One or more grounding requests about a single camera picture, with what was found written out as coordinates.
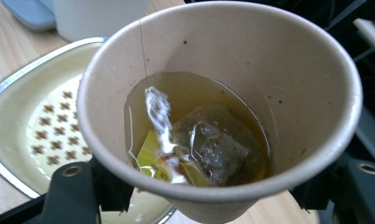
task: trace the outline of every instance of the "beige tray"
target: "beige tray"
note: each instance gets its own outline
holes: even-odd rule
[[[0,175],[31,198],[48,191],[57,168],[91,158],[77,125],[76,92],[103,43],[90,38],[69,44],[0,84]],[[159,223],[173,210],[163,198],[136,189],[127,214],[102,213],[102,221]]]

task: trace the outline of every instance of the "metal rivet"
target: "metal rivet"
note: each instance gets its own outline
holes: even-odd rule
[[[77,174],[79,174],[82,171],[83,171],[83,168],[81,166],[73,165],[73,166],[65,168],[62,171],[62,175],[66,176],[66,177],[69,177],[69,176],[77,175]]]
[[[367,164],[367,163],[358,163],[356,165],[359,170],[370,174],[370,175],[375,175],[375,166]]]

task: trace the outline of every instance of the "gray plastic object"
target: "gray plastic object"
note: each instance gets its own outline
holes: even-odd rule
[[[44,32],[56,28],[51,4],[40,0],[2,0],[2,4],[22,24],[33,31]]]

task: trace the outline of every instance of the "liquid surface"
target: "liquid surface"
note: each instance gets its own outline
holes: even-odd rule
[[[155,116],[166,117],[169,122],[160,122],[166,128],[165,135],[164,129],[153,122],[150,108],[156,107],[147,106],[148,90],[153,89],[164,97],[159,100],[152,94],[159,100],[155,103],[165,100],[169,107],[157,108],[159,113]],[[215,80],[185,72],[147,77],[129,95],[125,115],[125,123],[131,124],[126,126],[126,147],[137,168],[147,169],[148,175],[204,187],[241,185],[271,175],[271,151],[257,116],[242,99]],[[147,161],[152,160],[145,166],[137,160],[142,150]],[[203,177],[195,181],[195,176],[200,175]]]

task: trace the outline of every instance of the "table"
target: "table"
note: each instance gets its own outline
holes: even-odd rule
[[[183,0],[151,0],[147,13],[185,4]],[[0,1],[0,82],[27,63],[68,44],[56,31],[36,33],[12,17]],[[0,214],[30,199],[0,176]],[[192,224],[179,212],[167,223]],[[301,210],[286,191],[260,200],[231,223],[318,223],[316,212]]]

